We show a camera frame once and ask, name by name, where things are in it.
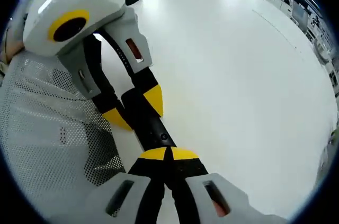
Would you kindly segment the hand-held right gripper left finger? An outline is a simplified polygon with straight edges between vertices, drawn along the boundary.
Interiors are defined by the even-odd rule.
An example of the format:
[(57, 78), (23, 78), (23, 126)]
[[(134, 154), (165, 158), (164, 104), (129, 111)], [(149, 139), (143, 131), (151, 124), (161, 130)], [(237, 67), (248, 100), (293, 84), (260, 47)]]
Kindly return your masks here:
[(147, 150), (130, 171), (94, 189), (80, 204), (50, 223), (156, 223), (164, 197), (163, 169), (169, 147)]

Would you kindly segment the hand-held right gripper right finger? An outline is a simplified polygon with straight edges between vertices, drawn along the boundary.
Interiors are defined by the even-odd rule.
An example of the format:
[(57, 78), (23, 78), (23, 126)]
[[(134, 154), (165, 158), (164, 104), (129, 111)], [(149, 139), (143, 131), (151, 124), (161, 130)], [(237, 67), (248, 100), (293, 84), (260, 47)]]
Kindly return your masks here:
[(263, 214), (248, 195), (217, 173), (209, 173), (190, 150), (167, 147), (165, 183), (172, 191), (180, 223), (287, 223)]

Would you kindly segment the person's left hand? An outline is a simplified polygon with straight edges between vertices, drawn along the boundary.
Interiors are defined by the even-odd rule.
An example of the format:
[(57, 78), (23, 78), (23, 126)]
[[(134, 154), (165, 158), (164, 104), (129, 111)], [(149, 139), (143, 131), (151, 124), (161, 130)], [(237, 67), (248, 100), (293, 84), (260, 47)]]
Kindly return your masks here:
[(1, 61), (5, 64), (8, 64), (12, 58), (24, 49), (24, 43), (22, 40), (6, 38), (2, 52), (1, 52)]

